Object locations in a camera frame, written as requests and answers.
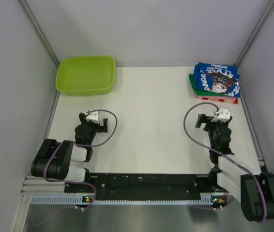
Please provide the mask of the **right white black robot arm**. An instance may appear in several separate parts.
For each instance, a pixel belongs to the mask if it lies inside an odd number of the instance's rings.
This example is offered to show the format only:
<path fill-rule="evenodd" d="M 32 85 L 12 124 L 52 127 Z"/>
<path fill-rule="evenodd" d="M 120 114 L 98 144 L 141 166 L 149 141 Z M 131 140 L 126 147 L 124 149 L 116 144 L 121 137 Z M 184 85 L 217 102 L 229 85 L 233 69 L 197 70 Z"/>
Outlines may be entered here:
<path fill-rule="evenodd" d="M 213 191 L 227 190 L 241 205 L 248 221 L 274 219 L 274 174 L 256 171 L 240 162 L 231 151 L 229 122 L 213 121 L 212 116 L 199 114 L 196 128 L 205 124 L 210 139 L 208 186 Z"/>

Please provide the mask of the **blue printed t shirt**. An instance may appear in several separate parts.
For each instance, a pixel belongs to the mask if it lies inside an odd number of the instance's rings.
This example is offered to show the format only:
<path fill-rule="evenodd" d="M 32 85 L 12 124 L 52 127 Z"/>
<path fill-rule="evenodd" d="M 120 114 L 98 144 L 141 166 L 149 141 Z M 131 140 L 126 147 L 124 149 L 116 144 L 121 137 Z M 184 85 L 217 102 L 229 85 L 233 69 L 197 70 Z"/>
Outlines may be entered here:
<path fill-rule="evenodd" d="M 198 63 L 194 67 L 194 78 L 198 89 L 205 95 L 239 98 L 240 76 L 236 66 Z"/>

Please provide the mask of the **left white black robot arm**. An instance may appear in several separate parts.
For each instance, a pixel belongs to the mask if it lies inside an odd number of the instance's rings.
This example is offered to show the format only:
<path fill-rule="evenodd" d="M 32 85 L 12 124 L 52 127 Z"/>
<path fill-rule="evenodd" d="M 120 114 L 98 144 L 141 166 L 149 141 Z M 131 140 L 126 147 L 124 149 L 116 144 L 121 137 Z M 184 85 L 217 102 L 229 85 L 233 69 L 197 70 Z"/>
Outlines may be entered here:
<path fill-rule="evenodd" d="M 86 177 L 88 170 L 72 167 L 71 162 L 89 162 L 93 154 L 93 141 L 98 133 L 108 132 L 108 119 L 101 122 L 98 112 L 79 114 L 80 125 L 75 128 L 75 140 L 58 142 L 45 139 L 31 165 L 35 177 L 75 181 L 80 191 L 88 191 L 92 180 Z"/>

